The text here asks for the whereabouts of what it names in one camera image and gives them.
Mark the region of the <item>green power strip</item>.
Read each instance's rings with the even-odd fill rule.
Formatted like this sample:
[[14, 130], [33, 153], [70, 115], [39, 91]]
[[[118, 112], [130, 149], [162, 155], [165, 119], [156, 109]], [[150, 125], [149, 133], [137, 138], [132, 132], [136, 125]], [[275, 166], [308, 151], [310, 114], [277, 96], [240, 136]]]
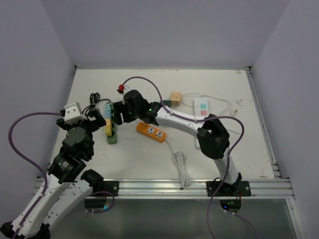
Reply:
[[111, 137], [107, 137], [107, 143], [109, 145], [112, 145], [112, 144], [116, 144], [117, 143], [117, 125], [114, 121], [114, 108], [113, 108], [113, 103], [109, 103], [110, 104], [110, 107], [111, 107], [111, 117], [110, 117], [110, 120], [111, 120], [111, 128], [112, 128], [112, 136]]

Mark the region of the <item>orange power strip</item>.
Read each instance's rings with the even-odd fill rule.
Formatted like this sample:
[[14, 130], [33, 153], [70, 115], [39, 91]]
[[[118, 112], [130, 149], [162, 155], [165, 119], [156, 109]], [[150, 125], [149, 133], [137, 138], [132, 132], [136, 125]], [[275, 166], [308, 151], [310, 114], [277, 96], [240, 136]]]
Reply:
[[141, 133], [157, 142], [163, 143], [166, 138], [166, 133], [144, 122], [139, 122], [136, 126], [138, 133]]

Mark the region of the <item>wooden beige cube plug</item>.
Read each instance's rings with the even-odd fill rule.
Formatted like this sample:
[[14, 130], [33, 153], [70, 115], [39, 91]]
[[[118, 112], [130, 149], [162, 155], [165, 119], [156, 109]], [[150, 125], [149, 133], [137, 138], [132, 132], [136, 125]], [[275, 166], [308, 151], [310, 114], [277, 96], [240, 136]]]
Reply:
[[170, 102], [172, 107], [179, 107], [181, 104], [181, 92], [172, 92], [170, 96]]

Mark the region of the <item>white power strip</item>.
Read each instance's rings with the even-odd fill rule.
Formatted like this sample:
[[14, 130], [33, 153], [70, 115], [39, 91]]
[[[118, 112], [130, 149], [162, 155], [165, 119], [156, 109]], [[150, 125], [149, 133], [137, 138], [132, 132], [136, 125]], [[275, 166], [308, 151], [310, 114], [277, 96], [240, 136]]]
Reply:
[[207, 98], [195, 97], [193, 99], [194, 115], [207, 117], [209, 115], [209, 107]]

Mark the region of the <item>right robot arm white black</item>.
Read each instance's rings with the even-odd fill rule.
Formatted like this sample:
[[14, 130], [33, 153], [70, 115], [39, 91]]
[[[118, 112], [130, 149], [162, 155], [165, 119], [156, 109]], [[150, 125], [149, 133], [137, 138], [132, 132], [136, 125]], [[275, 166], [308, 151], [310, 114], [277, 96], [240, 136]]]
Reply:
[[175, 113], [163, 103], [149, 103], [137, 90], [124, 89], [124, 86], [120, 85], [117, 91], [123, 95], [123, 99], [115, 103], [115, 124], [141, 120], [146, 124], [170, 127], [196, 137], [201, 152], [215, 161], [223, 180], [223, 192], [231, 196], [239, 191], [242, 176], [231, 159], [230, 135], [220, 121], [222, 117], [212, 114], [200, 117]]

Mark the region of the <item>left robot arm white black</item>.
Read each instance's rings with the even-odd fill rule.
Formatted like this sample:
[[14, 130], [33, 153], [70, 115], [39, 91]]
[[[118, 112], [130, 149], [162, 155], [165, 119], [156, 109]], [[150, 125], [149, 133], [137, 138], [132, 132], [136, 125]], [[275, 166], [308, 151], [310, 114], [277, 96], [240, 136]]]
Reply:
[[59, 153], [47, 170], [44, 181], [25, 210], [0, 231], [9, 239], [48, 238], [54, 223], [63, 218], [78, 201], [104, 189], [103, 176], [85, 170], [94, 155], [93, 132], [106, 125], [97, 108], [82, 114], [77, 103], [66, 105], [59, 113], [57, 125], [66, 131]]

